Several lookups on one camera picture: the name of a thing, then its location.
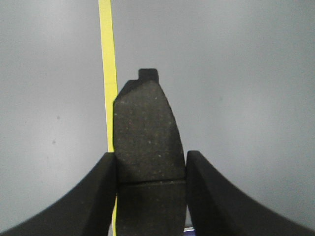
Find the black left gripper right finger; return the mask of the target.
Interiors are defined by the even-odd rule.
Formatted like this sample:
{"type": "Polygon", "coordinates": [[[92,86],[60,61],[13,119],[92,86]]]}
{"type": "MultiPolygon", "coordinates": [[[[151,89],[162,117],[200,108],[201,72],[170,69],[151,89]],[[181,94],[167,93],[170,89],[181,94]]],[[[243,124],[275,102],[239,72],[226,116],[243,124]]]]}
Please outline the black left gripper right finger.
{"type": "Polygon", "coordinates": [[[228,181],[199,152],[187,155],[187,203],[198,236],[313,236],[228,181]]]}

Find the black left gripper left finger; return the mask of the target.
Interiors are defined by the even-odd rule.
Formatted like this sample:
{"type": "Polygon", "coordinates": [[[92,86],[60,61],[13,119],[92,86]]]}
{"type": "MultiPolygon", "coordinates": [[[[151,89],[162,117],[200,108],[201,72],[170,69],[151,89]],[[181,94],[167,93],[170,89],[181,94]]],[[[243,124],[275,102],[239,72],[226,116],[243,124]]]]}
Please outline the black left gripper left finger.
{"type": "Polygon", "coordinates": [[[106,236],[116,197],[116,158],[106,153],[66,195],[4,236],[106,236]]]}

